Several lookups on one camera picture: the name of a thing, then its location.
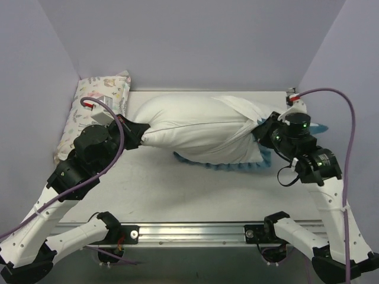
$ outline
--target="blue foam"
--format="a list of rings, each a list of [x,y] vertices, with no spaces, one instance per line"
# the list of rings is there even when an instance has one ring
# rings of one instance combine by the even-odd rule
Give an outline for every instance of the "blue foam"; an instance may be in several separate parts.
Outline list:
[[[190,161],[182,156],[180,156],[177,152],[174,152],[174,157],[183,163],[187,164],[196,164],[199,166],[206,167],[207,169],[213,170],[225,170],[227,172],[254,172],[257,170],[263,170],[271,167],[271,151],[266,147],[260,146],[259,149],[261,151],[261,155],[263,158],[262,162],[259,163],[239,163],[239,164],[209,164],[209,163],[199,163]]]
[[[258,124],[261,125],[265,120],[258,120]],[[327,131],[329,127],[323,124],[317,124],[312,125],[309,127],[310,134],[315,135],[318,133],[323,133]],[[224,170],[227,172],[255,172],[258,170],[264,170],[269,167],[271,167],[272,160],[271,160],[271,150],[259,145],[259,151],[261,152],[263,161],[259,163],[238,163],[238,164],[210,164],[210,163],[199,163],[199,162],[193,162],[190,161],[182,156],[180,156],[177,152],[173,152],[174,157],[182,162],[187,164],[196,164],[199,166],[203,166],[207,169],[213,169],[213,170]]]

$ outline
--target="table surface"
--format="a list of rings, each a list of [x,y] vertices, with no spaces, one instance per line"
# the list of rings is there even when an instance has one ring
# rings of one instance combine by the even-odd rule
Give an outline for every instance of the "table surface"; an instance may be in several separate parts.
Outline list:
[[[148,99],[165,93],[131,92],[127,117]],[[202,94],[253,98],[285,108],[285,92]],[[167,150],[140,147],[124,151],[101,183],[61,222],[87,222],[97,211],[110,211],[121,222],[262,221],[278,211],[295,220],[319,220],[300,182],[290,188],[278,183],[277,171],[286,165],[284,161],[274,157],[273,164],[272,169],[261,173],[223,172],[180,163]],[[284,174],[281,179],[288,182],[293,177]]]

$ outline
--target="lavender wall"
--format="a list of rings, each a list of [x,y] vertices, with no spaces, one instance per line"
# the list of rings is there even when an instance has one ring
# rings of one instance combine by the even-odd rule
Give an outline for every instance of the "lavender wall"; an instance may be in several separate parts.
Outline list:
[[[345,0],[39,0],[84,78],[133,89],[297,86]]]
[[[53,169],[78,75],[37,0],[0,1],[0,232],[30,210]]]
[[[357,118],[350,166],[349,200],[363,236],[379,252],[378,78],[379,1],[347,0],[300,83],[300,90],[329,86],[351,98]],[[351,117],[347,104],[332,93],[308,98],[314,119],[330,126],[321,139],[344,160]],[[379,271],[362,278],[377,283]]]

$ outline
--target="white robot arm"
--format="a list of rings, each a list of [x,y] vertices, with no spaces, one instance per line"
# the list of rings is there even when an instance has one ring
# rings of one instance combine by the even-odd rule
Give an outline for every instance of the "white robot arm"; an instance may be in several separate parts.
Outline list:
[[[379,268],[379,254],[365,242],[350,206],[342,205],[342,172],[334,154],[317,145],[310,135],[310,117],[293,106],[285,114],[273,112],[253,134],[259,143],[274,149],[308,190],[326,229],[327,239],[309,232],[284,212],[265,218],[266,238],[284,240],[305,254],[325,284],[345,282],[344,212],[349,220],[351,279]]]
[[[313,268],[325,284],[343,283],[346,271],[344,211],[349,216],[351,279],[379,268],[379,254],[373,253],[363,239],[350,207],[342,206],[341,170],[333,153],[318,146],[310,135],[310,117],[303,106],[299,101],[285,114],[273,112],[253,130],[253,135],[261,145],[274,149],[291,163],[320,212],[328,239],[307,231],[284,212],[265,218],[265,239],[290,243],[299,249],[312,260]],[[149,124],[137,124],[122,115],[117,115],[116,122],[99,108],[93,108],[92,112],[107,126],[91,125],[83,130],[74,141],[75,149],[67,160],[58,164],[25,219],[33,214],[37,217],[0,244],[0,264],[5,265],[1,275],[8,284],[34,284],[75,250],[107,238],[116,237],[117,241],[120,236],[120,223],[105,212],[76,229],[49,237],[65,213],[99,183],[94,177],[109,166],[122,144],[120,129],[126,137],[123,149],[131,150],[138,148],[143,133],[150,128]],[[83,187],[70,191],[78,185]],[[44,204],[52,198],[57,200],[45,208]]]
[[[75,149],[57,165],[24,221],[37,216],[0,243],[0,264],[5,265],[1,276],[6,283],[37,283],[68,254],[99,241],[116,243],[122,236],[119,221],[103,212],[80,227],[49,237],[68,210],[100,183],[99,173],[110,167],[117,153],[138,148],[142,134],[150,127],[122,115],[113,120],[99,108],[94,114],[107,126],[90,125],[81,132],[74,141]],[[125,139],[120,138],[120,131]]]

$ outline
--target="bolt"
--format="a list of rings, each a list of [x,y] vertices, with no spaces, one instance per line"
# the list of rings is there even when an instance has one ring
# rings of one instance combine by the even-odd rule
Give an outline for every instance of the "bolt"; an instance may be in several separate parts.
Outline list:
[[[130,232],[130,237],[135,240],[138,237],[138,232],[137,231],[132,231]]]
[[[254,237],[254,232],[253,232],[253,230],[247,230],[247,231],[246,231],[246,236],[247,236],[248,238],[252,238],[252,237]]]

